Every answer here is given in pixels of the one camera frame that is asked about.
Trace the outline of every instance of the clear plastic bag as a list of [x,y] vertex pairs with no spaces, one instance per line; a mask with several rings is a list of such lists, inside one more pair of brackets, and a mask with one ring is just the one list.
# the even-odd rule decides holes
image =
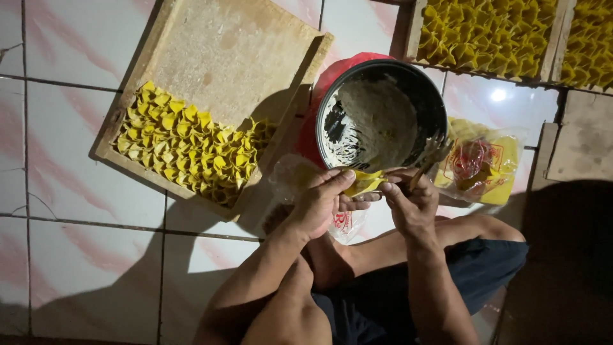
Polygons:
[[[310,180],[320,171],[321,168],[310,160],[289,153],[276,162],[268,181],[275,198],[291,205],[302,196]],[[348,211],[330,215],[332,221],[328,232],[338,242],[347,244],[366,223],[366,214],[366,211]]]
[[449,117],[454,141],[436,171],[434,185],[442,194],[471,203],[506,204],[524,150],[528,130],[493,130],[480,123]]

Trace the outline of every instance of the black bowl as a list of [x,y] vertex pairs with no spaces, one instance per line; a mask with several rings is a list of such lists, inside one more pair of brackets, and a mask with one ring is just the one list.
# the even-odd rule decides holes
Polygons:
[[334,168],[327,159],[324,150],[324,123],[325,109],[330,97],[346,82],[367,79],[373,82],[393,77],[397,80],[396,86],[406,94],[415,107],[417,117],[417,138],[413,144],[413,149],[406,153],[406,159],[402,166],[410,166],[423,152],[425,140],[439,133],[447,133],[447,113],[443,103],[443,97],[430,78],[421,69],[392,59],[377,59],[357,64],[343,73],[330,86],[324,98],[321,100],[317,112],[315,125],[315,135],[319,154],[330,168]]

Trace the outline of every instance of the person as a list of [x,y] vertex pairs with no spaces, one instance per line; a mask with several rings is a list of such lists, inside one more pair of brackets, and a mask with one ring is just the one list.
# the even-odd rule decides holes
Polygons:
[[495,218],[435,220],[438,192],[413,169],[379,186],[395,230],[342,246],[327,228],[355,179],[317,176],[287,217],[210,300],[194,344],[478,344],[471,314],[525,262],[519,231]]

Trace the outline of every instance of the wooden box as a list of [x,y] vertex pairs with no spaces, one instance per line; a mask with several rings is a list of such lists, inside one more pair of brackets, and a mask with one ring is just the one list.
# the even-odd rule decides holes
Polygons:
[[[558,46],[555,51],[554,63],[551,71],[551,79],[550,81],[553,83],[562,83],[562,63],[564,62],[564,57],[566,55],[566,46],[568,43],[568,38],[571,32],[571,26],[574,18],[574,8],[577,5],[577,0],[566,0],[568,2],[567,9],[564,14],[564,19],[562,21],[562,27],[560,29],[560,38],[558,40]],[[597,85],[587,85],[580,88],[575,88],[577,90],[589,90],[598,93],[606,93],[609,95],[613,95],[613,88],[607,88],[603,90],[602,87]]]
[[516,82],[547,82],[550,80],[551,69],[554,62],[555,50],[558,46],[558,38],[560,37],[560,31],[562,29],[562,21],[564,19],[564,14],[566,12],[567,3],[569,0],[558,0],[557,6],[555,9],[555,18],[552,23],[552,28],[549,34],[549,40],[547,43],[547,47],[545,49],[544,57],[541,61],[540,69],[534,79],[529,79],[528,77],[513,77],[507,78],[505,76],[498,76],[492,72],[484,72],[477,70],[466,70],[466,69],[454,69],[442,66],[440,64],[432,65],[425,59],[418,59],[418,50],[419,50],[419,41],[421,39],[421,29],[424,25],[424,17],[423,11],[428,4],[428,0],[416,0],[415,5],[412,11],[411,21],[409,24],[409,33],[407,35],[406,40],[406,53],[405,53],[405,61],[410,63],[419,64],[422,66],[434,66],[443,69],[448,69],[455,72],[461,73],[469,73],[480,76],[488,76],[501,80],[513,80]]
[[[99,134],[95,155],[227,220],[238,220],[333,41],[269,0],[164,0],[123,95]],[[214,122],[239,128],[250,116],[279,127],[232,209],[196,195],[115,150],[134,92],[152,80]]]

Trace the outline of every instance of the white tile floor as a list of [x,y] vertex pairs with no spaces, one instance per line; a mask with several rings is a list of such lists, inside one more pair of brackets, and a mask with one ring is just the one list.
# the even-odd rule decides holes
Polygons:
[[[321,0],[274,1],[335,35],[323,68],[360,52],[390,54],[398,6],[326,0],[322,14]],[[239,224],[222,223],[90,159],[153,0],[27,0],[25,67],[27,77],[39,80],[27,81],[27,99],[21,3],[0,1],[0,49],[10,48],[0,63],[0,333],[155,344],[159,328],[161,343],[189,343],[213,291],[264,237],[261,222],[271,204],[257,203]],[[423,70],[443,93],[449,115],[495,128],[525,126],[526,145],[537,145],[542,122],[553,121],[557,111],[554,90]],[[534,151],[525,150],[508,207],[441,206],[439,214],[487,211],[519,223],[533,159]],[[262,195],[269,195],[265,189]],[[181,235],[155,231],[164,222]],[[353,242],[392,227],[386,204],[377,203]]]

